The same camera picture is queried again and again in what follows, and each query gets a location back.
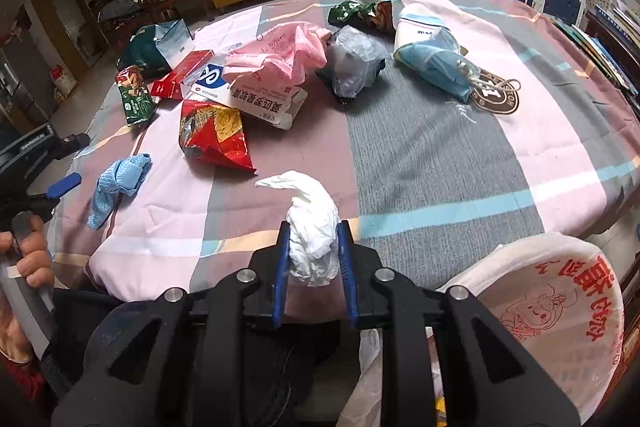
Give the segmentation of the red snack bag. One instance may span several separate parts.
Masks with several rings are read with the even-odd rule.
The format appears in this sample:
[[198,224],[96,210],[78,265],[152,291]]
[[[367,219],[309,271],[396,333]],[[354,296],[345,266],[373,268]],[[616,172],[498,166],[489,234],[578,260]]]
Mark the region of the red snack bag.
[[241,113],[235,108],[215,102],[183,101],[178,143],[187,158],[255,172]]

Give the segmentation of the clear blue plastic wrapper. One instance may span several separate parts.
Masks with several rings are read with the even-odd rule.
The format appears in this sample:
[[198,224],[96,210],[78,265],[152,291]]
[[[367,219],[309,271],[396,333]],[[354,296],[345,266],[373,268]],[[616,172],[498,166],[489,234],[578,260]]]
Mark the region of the clear blue plastic wrapper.
[[394,51],[394,57],[421,79],[462,103],[469,102],[473,82],[480,79],[480,69],[450,44],[442,46],[433,40],[407,43]]

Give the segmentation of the striped pastel tablecloth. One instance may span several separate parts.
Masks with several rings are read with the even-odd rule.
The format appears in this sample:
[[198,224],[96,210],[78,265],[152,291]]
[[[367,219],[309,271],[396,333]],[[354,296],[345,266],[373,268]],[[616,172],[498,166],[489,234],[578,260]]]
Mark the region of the striped pastel tablecloth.
[[[510,0],[392,1],[425,5],[476,65],[518,80],[514,112],[462,104],[396,62],[349,105],[309,77],[290,129],[244,119],[250,173],[186,158],[178,103],[131,128],[111,90],[72,162],[81,186],[50,224],[58,280],[88,277],[124,300],[213,285],[276,236],[291,193],[255,182],[288,170],[320,181],[357,239],[427,287],[514,239],[604,232],[637,204],[638,119],[549,17]],[[137,195],[91,230],[99,176],[138,154],[152,167]]]

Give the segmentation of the white tissue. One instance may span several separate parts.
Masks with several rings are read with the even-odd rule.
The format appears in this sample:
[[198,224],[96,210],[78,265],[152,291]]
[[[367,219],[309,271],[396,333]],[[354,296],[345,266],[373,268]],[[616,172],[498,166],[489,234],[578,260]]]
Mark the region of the white tissue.
[[290,226],[290,275],[306,287],[328,286],[340,269],[337,247],[337,205],[323,185],[295,170],[268,176],[257,187],[288,190],[294,194],[285,221]]

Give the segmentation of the grey plastic bag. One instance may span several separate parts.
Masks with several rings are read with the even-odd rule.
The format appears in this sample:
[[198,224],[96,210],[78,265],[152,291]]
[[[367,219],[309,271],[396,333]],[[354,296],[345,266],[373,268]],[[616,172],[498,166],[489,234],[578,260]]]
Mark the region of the grey plastic bag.
[[390,57],[386,42],[352,26],[344,26],[326,44],[326,64],[317,76],[343,105],[371,88]]

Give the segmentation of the pink plastic bag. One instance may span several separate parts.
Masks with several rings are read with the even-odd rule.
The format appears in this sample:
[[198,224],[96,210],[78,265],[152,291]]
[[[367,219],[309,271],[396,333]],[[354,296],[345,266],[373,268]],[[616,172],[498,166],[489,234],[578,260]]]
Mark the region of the pink plastic bag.
[[273,89],[293,88],[309,69],[326,66],[326,44],[332,31],[307,22],[283,23],[230,51],[222,78],[232,84],[248,80]]

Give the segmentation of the dark green gift bag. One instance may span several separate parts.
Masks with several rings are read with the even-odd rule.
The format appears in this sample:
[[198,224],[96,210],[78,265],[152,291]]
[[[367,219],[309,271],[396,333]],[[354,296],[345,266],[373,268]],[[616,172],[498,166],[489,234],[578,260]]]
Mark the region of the dark green gift bag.
[[195,40],[184,20],[141,27],[116,62],[119,72],[136,66],[145,80],[171,72],[194,50]]

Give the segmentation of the green snack bag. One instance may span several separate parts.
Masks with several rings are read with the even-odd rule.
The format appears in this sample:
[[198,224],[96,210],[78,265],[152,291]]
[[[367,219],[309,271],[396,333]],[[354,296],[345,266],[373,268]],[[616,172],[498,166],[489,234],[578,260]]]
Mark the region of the green snack bag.
[[155,102],[140,69],[134,65],[124,68],[117,74],[115,84],[122,99],[126,124],[132,127],[150,121],[155,113]]
[[329,9],[328,22],[339,28],[352,26],[361,31],[377,32],[387,37],[396,34],[392,0],[341,1]]

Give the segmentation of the white printed trash bag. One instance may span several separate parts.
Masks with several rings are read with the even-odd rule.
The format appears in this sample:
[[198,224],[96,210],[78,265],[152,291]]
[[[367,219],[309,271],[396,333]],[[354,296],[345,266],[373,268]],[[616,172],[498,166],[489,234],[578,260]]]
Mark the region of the white printed trash bag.
[[559,233],[495,249],[437,291],[354,241],[361,374],[343,426],[581,426],[620,361],[600,249]]

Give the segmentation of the white striped paper cup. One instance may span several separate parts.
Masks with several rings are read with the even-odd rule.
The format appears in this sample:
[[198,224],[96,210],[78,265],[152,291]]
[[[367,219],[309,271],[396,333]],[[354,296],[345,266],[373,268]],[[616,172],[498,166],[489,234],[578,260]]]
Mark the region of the white striped paper cup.
[[442,30],[449,30],[444,22],[421,3],[406,4],[396,20],[394,50],[416,42],[431,41]]

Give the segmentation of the light blue cleaning cloth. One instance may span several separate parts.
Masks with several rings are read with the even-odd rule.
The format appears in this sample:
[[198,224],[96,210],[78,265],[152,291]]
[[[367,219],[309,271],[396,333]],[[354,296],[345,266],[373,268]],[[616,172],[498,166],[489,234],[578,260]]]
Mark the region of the light blue cleaning cloth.
[[134,197],[152,167],[149,154],[138,154],[113,162],[99,176],[94,189],[87,225],[99,230],[115,208],[119,195]]

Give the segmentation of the red cigarette box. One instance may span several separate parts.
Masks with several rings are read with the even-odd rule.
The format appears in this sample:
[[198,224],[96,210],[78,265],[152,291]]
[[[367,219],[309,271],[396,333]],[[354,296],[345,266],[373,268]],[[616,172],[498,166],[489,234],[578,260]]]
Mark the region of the red cigarette box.
[[191,51],[171,72],[151,83],[151,95],[160,100],[182,101],[196,75],[215,56],[212,50]]

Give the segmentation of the white blue medicine box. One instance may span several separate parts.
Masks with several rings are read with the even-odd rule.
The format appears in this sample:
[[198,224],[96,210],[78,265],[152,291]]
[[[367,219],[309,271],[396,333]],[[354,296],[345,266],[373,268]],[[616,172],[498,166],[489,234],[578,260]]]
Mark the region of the white blue medicine box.
[[193,100],[215,102],[235,108],[241,113],[265,121],[280,130],[292,127],[308,93],[299,87],[272,89],[247,77],[228,83],[222,78],[222,67],[206,63],[186,78]]

